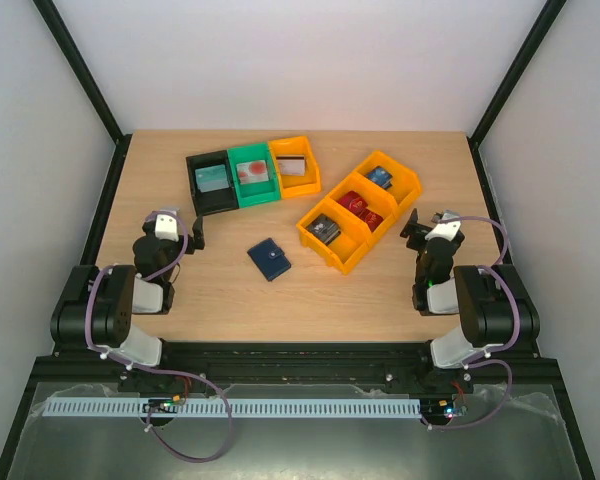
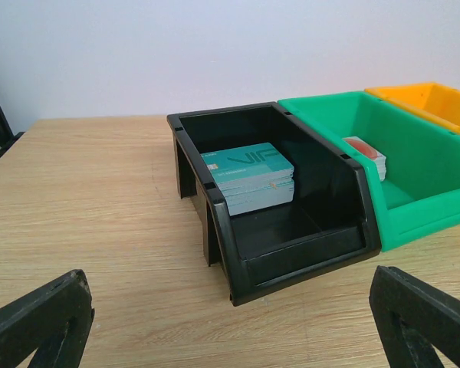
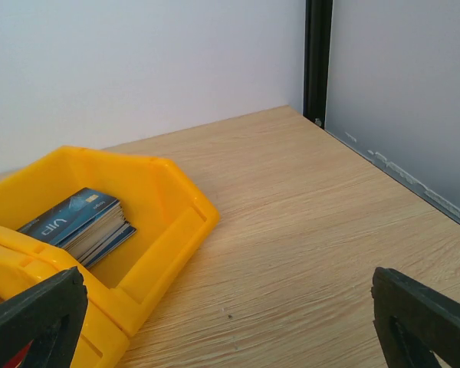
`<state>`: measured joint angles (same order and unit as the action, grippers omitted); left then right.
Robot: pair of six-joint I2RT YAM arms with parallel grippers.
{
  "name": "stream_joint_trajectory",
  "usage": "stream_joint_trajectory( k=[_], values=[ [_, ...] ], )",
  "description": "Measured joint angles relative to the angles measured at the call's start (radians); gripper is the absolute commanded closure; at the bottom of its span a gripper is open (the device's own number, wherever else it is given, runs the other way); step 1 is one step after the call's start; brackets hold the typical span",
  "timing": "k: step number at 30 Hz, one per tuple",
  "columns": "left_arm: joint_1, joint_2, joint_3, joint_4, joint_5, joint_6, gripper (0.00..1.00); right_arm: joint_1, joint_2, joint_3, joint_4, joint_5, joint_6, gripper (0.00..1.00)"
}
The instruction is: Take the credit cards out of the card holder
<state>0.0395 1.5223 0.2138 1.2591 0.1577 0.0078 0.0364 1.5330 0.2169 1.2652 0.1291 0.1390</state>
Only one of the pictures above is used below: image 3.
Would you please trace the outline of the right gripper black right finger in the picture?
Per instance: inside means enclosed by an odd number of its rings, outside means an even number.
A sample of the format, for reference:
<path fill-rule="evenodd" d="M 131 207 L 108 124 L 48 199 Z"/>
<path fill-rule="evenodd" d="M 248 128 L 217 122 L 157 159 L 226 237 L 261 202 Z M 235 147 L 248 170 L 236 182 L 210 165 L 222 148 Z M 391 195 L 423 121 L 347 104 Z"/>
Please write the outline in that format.
<path fill-rule="evenodd" d="M 460 303 L 393 268 L 375 269 L 371 294 L 387 366 L 460 367 Z"/>

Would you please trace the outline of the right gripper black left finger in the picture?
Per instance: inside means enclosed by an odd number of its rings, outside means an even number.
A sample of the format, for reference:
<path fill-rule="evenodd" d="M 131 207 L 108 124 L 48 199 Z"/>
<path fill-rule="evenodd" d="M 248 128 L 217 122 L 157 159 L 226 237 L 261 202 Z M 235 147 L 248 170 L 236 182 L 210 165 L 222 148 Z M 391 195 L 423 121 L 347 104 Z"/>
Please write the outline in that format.
<path fill-rule="evenodd" d="M 69 367 L 87 305 L 87 288 L 76 267 L 0 303 L 0 367 L 25 347 L 21 367 Z"/>

